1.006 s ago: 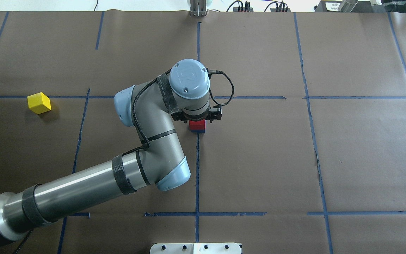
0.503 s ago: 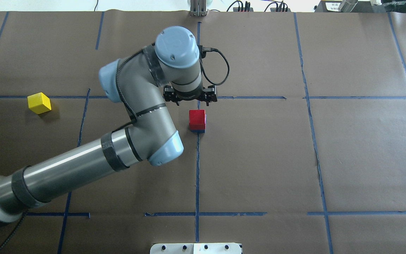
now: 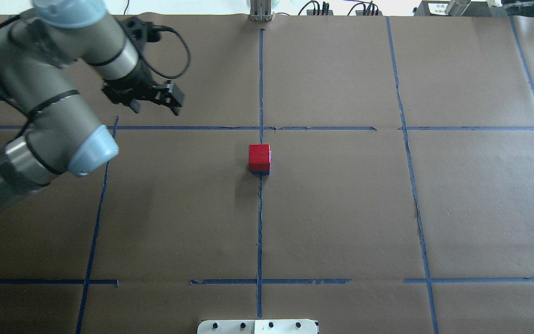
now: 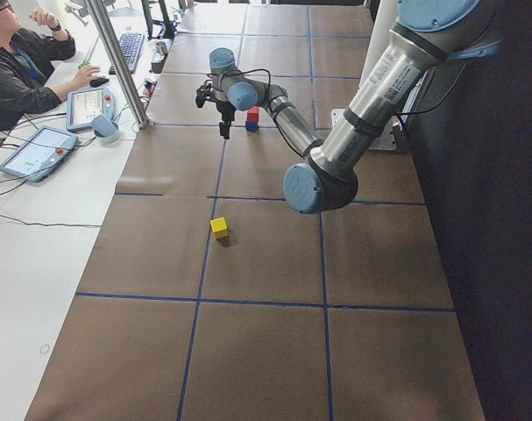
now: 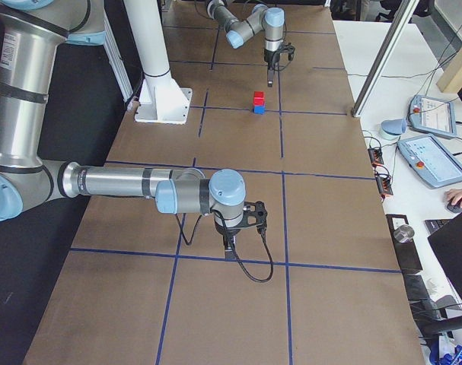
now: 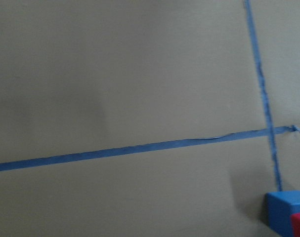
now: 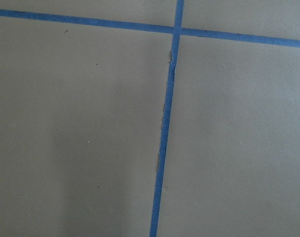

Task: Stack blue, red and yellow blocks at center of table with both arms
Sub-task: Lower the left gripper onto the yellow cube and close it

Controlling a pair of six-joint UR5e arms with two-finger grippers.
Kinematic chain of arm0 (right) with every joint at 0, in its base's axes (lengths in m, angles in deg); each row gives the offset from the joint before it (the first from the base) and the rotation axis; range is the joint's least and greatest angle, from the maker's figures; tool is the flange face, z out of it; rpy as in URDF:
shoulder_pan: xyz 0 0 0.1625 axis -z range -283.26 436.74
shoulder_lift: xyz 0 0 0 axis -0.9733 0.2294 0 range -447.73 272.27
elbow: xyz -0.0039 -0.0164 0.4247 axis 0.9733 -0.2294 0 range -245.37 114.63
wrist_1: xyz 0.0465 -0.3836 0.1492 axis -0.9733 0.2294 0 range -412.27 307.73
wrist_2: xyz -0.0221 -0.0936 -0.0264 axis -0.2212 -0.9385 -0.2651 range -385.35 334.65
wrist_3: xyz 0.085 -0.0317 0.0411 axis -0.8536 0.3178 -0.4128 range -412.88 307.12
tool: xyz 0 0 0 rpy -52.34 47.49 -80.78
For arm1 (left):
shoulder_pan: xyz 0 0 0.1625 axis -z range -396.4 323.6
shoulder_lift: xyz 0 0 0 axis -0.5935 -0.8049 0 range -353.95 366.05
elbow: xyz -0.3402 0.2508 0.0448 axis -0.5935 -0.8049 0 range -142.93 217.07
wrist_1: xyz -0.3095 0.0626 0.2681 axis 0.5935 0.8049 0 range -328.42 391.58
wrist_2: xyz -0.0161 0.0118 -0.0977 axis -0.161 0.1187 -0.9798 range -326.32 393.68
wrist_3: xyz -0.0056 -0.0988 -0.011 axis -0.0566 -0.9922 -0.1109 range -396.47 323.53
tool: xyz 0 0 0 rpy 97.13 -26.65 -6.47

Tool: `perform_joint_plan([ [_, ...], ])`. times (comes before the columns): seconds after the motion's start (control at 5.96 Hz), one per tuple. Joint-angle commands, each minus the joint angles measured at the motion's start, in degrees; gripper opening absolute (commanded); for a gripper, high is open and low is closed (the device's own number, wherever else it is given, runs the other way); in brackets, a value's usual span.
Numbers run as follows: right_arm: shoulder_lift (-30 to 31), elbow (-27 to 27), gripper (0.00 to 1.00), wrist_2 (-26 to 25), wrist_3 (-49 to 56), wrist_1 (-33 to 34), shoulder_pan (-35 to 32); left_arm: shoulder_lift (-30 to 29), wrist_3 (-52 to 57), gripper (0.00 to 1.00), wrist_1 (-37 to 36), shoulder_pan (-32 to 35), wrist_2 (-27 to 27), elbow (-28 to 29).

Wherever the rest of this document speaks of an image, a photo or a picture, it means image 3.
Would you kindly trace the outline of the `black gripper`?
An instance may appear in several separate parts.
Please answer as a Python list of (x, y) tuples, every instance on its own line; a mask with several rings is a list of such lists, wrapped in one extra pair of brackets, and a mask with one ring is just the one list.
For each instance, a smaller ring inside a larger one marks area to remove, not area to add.
[(184, 104), (184, 93), (175, 81), (156, 82), (146, 65), (136, 65), (122, 78), (104, 80), (102, 92), (113, 104), (125, 104), (136, 114), (140, 114), (139, 101), (154, 99), (154, 104), (169, 108), (174, 116), (180, 116)]

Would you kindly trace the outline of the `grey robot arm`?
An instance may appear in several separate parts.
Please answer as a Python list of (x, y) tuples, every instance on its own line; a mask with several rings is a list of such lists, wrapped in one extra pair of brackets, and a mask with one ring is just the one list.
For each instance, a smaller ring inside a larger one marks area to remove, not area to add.
[(40, 192), (56, 177), (88, 175), (119, 152), (65, 68), (83, 60), (102, 79), (113, 104), (138, 113), (140, 102), (176, 116), (184, 94), (144, 57), (147, 43), (174, 28), (111, 15), (102, 0), (34, 0), (32, 8), (0, 23), (0, 101), (26, 117), (0, 148), (0, 212)]

